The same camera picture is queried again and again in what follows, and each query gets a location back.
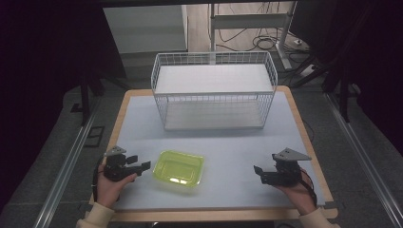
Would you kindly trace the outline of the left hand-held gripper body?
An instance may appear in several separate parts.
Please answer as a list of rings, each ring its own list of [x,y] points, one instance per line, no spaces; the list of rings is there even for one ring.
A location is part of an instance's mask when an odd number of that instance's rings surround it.
[[[127,167],[125,153],[126,150],[118,145],[105,152],[106,166],[104,175],[106,178],[111,181],[121,181],[136,172],[134,166]]]

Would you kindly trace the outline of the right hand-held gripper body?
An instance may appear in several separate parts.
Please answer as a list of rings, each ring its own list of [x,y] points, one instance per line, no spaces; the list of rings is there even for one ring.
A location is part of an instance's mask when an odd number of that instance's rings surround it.
[[[273,186],[295,186],[302,180],[299,161],[310,161],[308,155],[286,147],[277,154],[272,155],[276,171],[260,171],[260,180],[263,184]]]

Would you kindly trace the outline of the green plastic tray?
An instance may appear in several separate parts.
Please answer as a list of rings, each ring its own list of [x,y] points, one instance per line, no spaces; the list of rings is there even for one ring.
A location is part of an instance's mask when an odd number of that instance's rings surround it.
[[[203,165],[202,156],[166,150],[155,164],[153,177],[158,181],[194,187],[200,183]]]

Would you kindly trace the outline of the white wire basket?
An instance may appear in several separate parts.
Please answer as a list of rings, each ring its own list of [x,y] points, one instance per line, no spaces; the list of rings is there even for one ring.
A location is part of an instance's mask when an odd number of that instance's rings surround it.
[[[159,53],[151,75],[166,130],[263,128],[277,85],[267,51]]]

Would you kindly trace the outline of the person's left hand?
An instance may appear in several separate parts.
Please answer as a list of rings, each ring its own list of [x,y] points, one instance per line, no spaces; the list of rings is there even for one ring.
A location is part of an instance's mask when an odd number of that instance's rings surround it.
[[[112,209],[115,202],[118,200],[121,191],[126,185],[136,180],[137,175],[130,175],[120,181],[112,181],[104,175],[105,166],[101,164],[97,171],[97,199],[96,202],[106,208]]]

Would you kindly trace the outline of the person's right hand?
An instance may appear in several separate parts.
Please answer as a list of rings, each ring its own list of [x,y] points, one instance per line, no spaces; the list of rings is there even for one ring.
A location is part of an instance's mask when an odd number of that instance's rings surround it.
[[[312,197],[314,192],[312,180],[304,169],[301,170],[301,182],[293,187],[277,186],[288,200],[297,208],[300,215],[306,215],[317,209]]]

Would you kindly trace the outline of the black stand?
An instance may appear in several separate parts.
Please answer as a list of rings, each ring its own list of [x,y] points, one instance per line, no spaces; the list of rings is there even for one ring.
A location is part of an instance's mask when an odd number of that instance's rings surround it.
[[[102,71],[96,71],[94,74],[84,74],[80,76],[79,79],[80,103],[74,104],[70,111],[72,113],[82,114],[81,126],[89,122],[90,115],[94,112],[93,108],[90,106],[89,93],[92,93],[95,98],[101,98],[106,93],[106,87],[103,85],[103,81],[110,82],[124,91],[132,89],[132,86],[129,84],[119,78],[107,75]]]
[[[325,73],[327,73],[327,76],[322,83],[321,89],[325,93],[333,93],[336,87],[339,86],[338,112],[342,119],[348,123],[350,121],[348,115],[348,99],[350,97],[348,66],[341,57],[337,56],[329,63],[319,65],[307,76],[302,77],[294,83],[290,83],[289,87],[301,87]]]

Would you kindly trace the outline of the white power strip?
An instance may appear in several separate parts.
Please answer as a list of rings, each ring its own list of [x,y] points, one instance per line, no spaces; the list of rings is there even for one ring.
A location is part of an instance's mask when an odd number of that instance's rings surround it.
[[[306,77],[308,75],[310,75],[311,73],[313,73],[316,69],[318,69],[317,65],[308,65],[305,69],[303,69],[299,75],[301,77]]]

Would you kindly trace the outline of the white cabinet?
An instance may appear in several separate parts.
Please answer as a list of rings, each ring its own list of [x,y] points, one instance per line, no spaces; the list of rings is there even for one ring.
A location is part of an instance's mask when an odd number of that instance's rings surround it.
[[[104,8],[121,54],[187,50],[185,5]]]

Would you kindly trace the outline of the aluminium floor rail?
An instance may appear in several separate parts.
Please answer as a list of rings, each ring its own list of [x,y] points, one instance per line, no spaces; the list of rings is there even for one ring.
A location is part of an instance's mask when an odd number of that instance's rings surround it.
[[[75,167],[76,162],[81,154],[84,147],[86,137],[89,133],[90,128],[93,125],[94,119],[99,109],[101,102],[101,97],[96,97],[90,106],[90,114],[83,126],[80,127],[80,131],[67,153],[67,157],[59,170],[59,173],[53,183],[48,196],[43,204],[40,213],[36,221],[34,222],[32,228],[49,228],[50,223],[55,215],[57,207],[61,201],[61,198],[66,190],[67,184],[71,177],[72,171]]]
[[[339,113],[339,106],[333,94],[325,93],[324,97],[328,101],[336,121],[340,125],[343,134],[345,135],[348,143],[353,149],[358,162],[360,163],[365,175],[367,176],[372,188],[377,194],[382,206],[384,207],[389,219],[391,220],[394,228],[403,228],[403,210],[398,204],[396,198],[392,194],[390,188],[380,174],[376,170],[373,162],[371,161],[366,149],[356,135],[352,126],[345,121]]]

